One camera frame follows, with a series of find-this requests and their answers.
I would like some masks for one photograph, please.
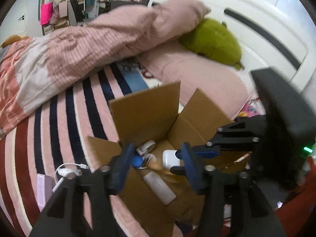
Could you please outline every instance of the door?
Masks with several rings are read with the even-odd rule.
[[[27,0],[17,0],[0,25],[0,45],[11,35],[26,35]]]

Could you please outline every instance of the black device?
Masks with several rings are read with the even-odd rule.
[[[268,178],[286,189],[296,185],[296,175],[309,155],[304,148],[315,142],[316,117],[303,98],[272,69],[253,71],[252,76],[266,115],[238,118],[219,127],[205,145],[190,147],[184,143],[176,154],[184,167],[171,168],[171,172],[185,175],[197,194],[205,195],[198,237],[220,236],[225,204],[232,205],[228,237],[286,236],[256,180]],[[203,163],[202,153],[209,157],[222,150],[251,151],[251,168],[225,174]],[[122,236],[109,195],[123,188],[134,152],[131,144],[96,172],[70,175],[47,203],[30,237]],[[85,192],[91,201],[92,228],[83,215]]]

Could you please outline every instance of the dark red stripe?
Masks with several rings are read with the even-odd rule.
[[[10,197],[8,188],[7,188],[7,179],[5,178],[5,140],[6,138],[2,139],[0,141],[0,190],[2,194],[2,199],[4,201],[5,207],[7,209],[7,212],[9,213],[13,226],[17,233],[20,236],[25,236],[20,223],[18,221],[18,218],[16,217],[15,209],[13,206],[12,199]]]
[[[27,163],[27,125],[28,118],[22,121],[15,136],[15,171],[24,209],[30,224],[34,226],[40,210],[38,208]]]

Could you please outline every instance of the black headboard stripe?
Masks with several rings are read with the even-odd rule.
[[[301,66],[300,62],[295,58],[295,56],[291,53],[291,51],[289,51],[279,40],[277,40],[273,35],[271,35],[263,27],[259,26],[258,24],[254,23],[252,20],[246,18],[245,16],[229,8],[226,8],[224,10],[224,13],[240,21],[241,23],[245,24],[246,26],[256,31],[258,34],[263,36],[288,59],[288,61],[296,68],[296,70],[300,68]]]

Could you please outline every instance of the green plush toy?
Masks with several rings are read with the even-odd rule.
[[[181,36],[179,41],[194,53],[240,68],[238,63],[241,59],[241,48],[224,22],[220,24],[213,19],[203,19],[192,32]]]

